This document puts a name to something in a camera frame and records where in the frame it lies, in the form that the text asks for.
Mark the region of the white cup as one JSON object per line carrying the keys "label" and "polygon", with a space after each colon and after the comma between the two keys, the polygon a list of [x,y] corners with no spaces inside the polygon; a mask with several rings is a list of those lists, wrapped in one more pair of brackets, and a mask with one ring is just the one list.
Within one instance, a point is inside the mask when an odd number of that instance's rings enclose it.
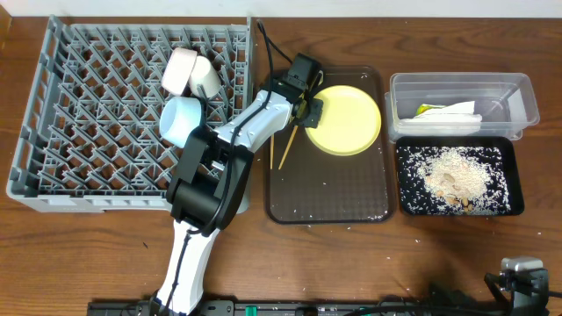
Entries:
{"label": "white cup", "polygon": [[214,66],[201,55],[196,57],[188,84],[195,97],[214,97],[221,88],[221,82]]}

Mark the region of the white napkin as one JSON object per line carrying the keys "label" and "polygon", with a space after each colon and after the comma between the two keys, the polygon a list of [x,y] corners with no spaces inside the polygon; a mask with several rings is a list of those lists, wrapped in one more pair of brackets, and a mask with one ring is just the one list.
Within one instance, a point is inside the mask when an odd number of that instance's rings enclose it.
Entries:
{"label": "white napkin", "polygon": [[399,122],[398,131],[412,136],[464,136],[479,132],[481,122],[482,116],[475,112],[475,102],[467,101],[404,118]]}

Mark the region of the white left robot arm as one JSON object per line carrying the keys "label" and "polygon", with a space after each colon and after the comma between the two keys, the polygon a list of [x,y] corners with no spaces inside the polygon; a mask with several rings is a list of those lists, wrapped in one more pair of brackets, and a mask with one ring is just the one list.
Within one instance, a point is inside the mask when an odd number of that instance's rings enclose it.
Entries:
{"label": "white left robot arm", "polygon": [[188,315],[198,305],[213,243],[244,210],[255,152],[288,125],[318,126],[323,103],[313,90],[322,80],[321,64],[298,54],[286,71],[270,74],[242,114],[213,130],[198,99],[173,97],[164,105],[161,135],[183,152],[166,191],[174,246],[151,314]]}

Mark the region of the wooden chopstick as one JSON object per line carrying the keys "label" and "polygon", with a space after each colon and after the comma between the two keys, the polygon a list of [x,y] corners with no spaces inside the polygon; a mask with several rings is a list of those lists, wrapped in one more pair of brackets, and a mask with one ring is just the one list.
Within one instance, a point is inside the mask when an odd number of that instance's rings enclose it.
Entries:
{"label": "wooden chopstick", "polygon": [[298,126],[294,126],[293,129],[292,129],[292,133],[291,133],[291,135],[290,135],[290,137],[289,137],[289,140],[287,141],[287,144],[286,144],[286,147],[285,147],[285,151],[283,152],[281,161],[280,161],[280,163],[279,163],[279,165],[278,165],[278,167],[277,167],[278,170],[280,170],[280,169],[284,166],[284,164],[285,164],[286,157],[287,157],[287,155],[289,154],[289,151],[290,151],[290,149],[291,149],[292,143],[293,143],[293,141],[294,141],[294,138],[295,138],[295,136],[296,136],[296,133],[297,133],[298,129],[299,129]]}
{"label": "wooden chopstick", "polygon": [[274,165],[274,149],[275,149],[275,135],[270,137],[270,169],[273,170]]}

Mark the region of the light blue bowl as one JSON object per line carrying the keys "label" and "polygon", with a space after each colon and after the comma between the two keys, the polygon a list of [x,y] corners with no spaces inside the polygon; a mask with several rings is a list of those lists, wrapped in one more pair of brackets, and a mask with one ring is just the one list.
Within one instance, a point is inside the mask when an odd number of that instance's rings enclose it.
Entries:
{"label": "light blue bowl", "polygon": [[172,97],[162,110],[160,135],[174,146],[183,148],[191,132],[202,122],[202,105],[197,98]]}

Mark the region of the yellow plate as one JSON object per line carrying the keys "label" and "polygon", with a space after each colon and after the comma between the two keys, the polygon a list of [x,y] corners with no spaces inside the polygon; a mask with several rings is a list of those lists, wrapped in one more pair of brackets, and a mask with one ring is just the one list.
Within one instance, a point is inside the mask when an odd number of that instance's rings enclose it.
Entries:
{"label": "yellow plate", "polygon": [[360,154],[379,136],[381,112],[365,91],[334,85],[320,90],[314,98],[323,103],[321,118],[315,128],[306,128],[306,136],[321,151],[337,156]]}

